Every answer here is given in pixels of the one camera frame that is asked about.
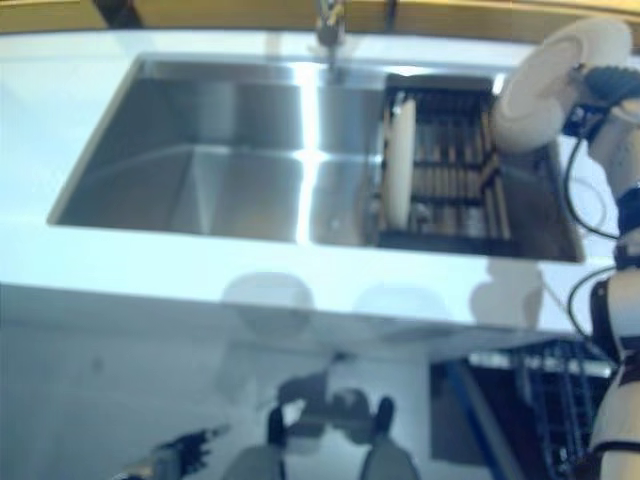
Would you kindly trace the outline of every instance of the wooden surface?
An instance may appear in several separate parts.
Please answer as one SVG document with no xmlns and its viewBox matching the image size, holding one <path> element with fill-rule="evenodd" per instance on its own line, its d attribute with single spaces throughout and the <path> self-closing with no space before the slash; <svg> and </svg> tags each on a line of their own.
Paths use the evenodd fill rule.
<svg viewBox="0 0 640 480">
<path fill-rule="evenodd" d="M 316 0 L 135 0 L 143 26 L 312 30 Z M 386 0 L 348 0 L 348 32 L 382 32 Z M 640 0 L 398 0 L 394 31 L 540 42 L 587 16 L 627 21 L 640 48 Z M 104 28 L 91 0 L 0 0 L 0 32 Z"/>
<path fill-rule="evenodd" d="M 316 0 L 136 0 L 149 27 L 315 28 Z M 348 0 L 348 29 L 375 32 L 384 28 L 384 0 Z"/>
<path fill-rule="evenodd" d="M 537 1 L 400 0 L 395 30 L 400 33 L 538 43 L 571 22 L 599 13 L 602 12 L 589 7 L 569 8 Z M 640 47 L 640 15 L 627 11 L 608 14 L 629 23 L 634 44 Z"/>
<path fill-rule="evenodd" d="M 105 27 L 91 0 L 0 0 L 0 33 Z"/>
</svg>

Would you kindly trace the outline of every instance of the double sink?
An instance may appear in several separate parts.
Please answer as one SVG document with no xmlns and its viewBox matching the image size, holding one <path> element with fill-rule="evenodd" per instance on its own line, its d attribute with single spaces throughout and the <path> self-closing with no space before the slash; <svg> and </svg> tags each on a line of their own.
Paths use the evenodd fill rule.
<svg viewBox="0 0 640 480">
<path fill-rule="evenodd" d="M 142 56 L 50 221 L 379 246 L 385 87 L 390 72 L 406 71 Z M 545 175 L 539 159 L 503 159 L 512 241 L 519 245 L 509 256 L 580 259 L 554 151 L 546 150 Z"/>
</svg>

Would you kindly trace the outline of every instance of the faucet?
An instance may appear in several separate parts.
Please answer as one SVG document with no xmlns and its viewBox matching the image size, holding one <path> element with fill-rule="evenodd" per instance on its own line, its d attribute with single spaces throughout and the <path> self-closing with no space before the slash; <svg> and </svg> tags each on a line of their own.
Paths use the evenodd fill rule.
<svg viewBox="0 0 640 480">
<path fill-rule="evenodd" d="M 329 51 L 329 67 L 331 69 L 335 64 L 336 49 L 344 39 L 345 1 L 316 0 L 318 8 L 316 34 L 320 45 Z"/>
</svg>

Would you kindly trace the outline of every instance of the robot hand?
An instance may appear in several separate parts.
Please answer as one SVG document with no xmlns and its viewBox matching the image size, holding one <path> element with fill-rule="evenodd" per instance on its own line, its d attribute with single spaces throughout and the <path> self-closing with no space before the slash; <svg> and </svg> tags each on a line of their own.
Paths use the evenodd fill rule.
<svg viewBox="0 0 640 480">
<path fill-rule="evenodd" d="M 208 442 L 226 434 L 228 425 L 200 430 L 163 443 L 147 457 L 124 469 L 112 480 L 179 480 L 206 467 Z"/>
<path fill-rule="evenodd" d="M 600 232 L 617 241 L 617 272 L 592 291 L 587 340 L 621 365 L 591 439 L 601 469 L 591 468 L 588 478 L 602 480 L 640 478 L 640 72 L 625 67 L 632 47 L 631 30 L 619 20 L 571 24 L 511 75 L 492 116 L 505 152 L 533 150 L 561 131 L 586 140 L 618 207 L 619 237 Z"/>
</svg>

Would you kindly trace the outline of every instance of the black cable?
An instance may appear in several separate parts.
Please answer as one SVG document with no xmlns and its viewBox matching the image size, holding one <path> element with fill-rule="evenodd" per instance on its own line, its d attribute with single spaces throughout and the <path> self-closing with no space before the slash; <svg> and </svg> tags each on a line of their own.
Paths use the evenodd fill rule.
<svg viewBox="0 0 640 480">
<path fill-rule="evenodd" d="M 582 337 L 582 340 L 584 340 L 585 344 L 589 347 L 589 349 L 592 352 L 594 352 L 597 356 L 605 359 L 612 365 L 616 365 L 616 362 L 613 359 L 611 359 L 609 355 L 607 355 L 604 351 L 602 351 L 602 349 L 593 342 L 593 339 L 580 326 L 580 323 L 578 322 L 573 306 L 574 306 L 576 295 L 587 282 L 593 280 L 596 277 L 599 277 L 600 275 L 604 275 L 605 273 L 612 272 L 615 269 L 616 267 L 614 265 L 611 265 L 609 267 L 604 267 L 598 270 L 594 270 L 588 275 L 585 275 L 582 279 L 580 279 L 580 281 L 578 281 L 578 283 L 576 283 L 571 288 L 571 292 L 569 292 L 569 297 L 567 298 L 567 315 L 569 316 L 569 321 L 571 322 L 571 325 L 573 325 L 573 328 L 576 330 L 576 332 L 578 332 L 578 335 Z"/>
<path fill-rule="evenodd" d="M 562 188 L 564 191 L 563 193 L 564 193 L 565 203 L 567 204 L 567 208 L 569 209 L 569 214 L 571 215 L 573 220 L 582 228 L 600 237 L 607 238 L 609 240 L 618 240 L 617 235 L 600 230 L 599 228 L 594 227 L 593 225 L 589 225 L 585 220 L 582 219 L 582 217 L 580 217 L 580 215 L 578 214 L 575 208 L 575 205 L 573 204 L 573 199 L 571 198 L 571 191 L 569 189 L 569 183 L 571 181 L 571 172 L 573 171 L 573 167 L 576 163 L 576 160 L 578 159 L 578 152 L 580 151 L 580 147 L 582 146 L 583 140 L 584 138 L 580 137 L 576 141 L 576 144 L 574 145 L 573 150 L 571 151 L 571 156 L 569 157 L 569 163 L 567 164 L 567 169 L 565 170 L 565 173 L 564 173 Z"/>
<path fill-rule="evenodd" d="M 397 16 L 398 16 L 398 0 L 387 0 L 387 12 L 386 12 L 386 18 L 385 18 L 385 30 L 387 32 L 393 31 Z"/>
</svg>

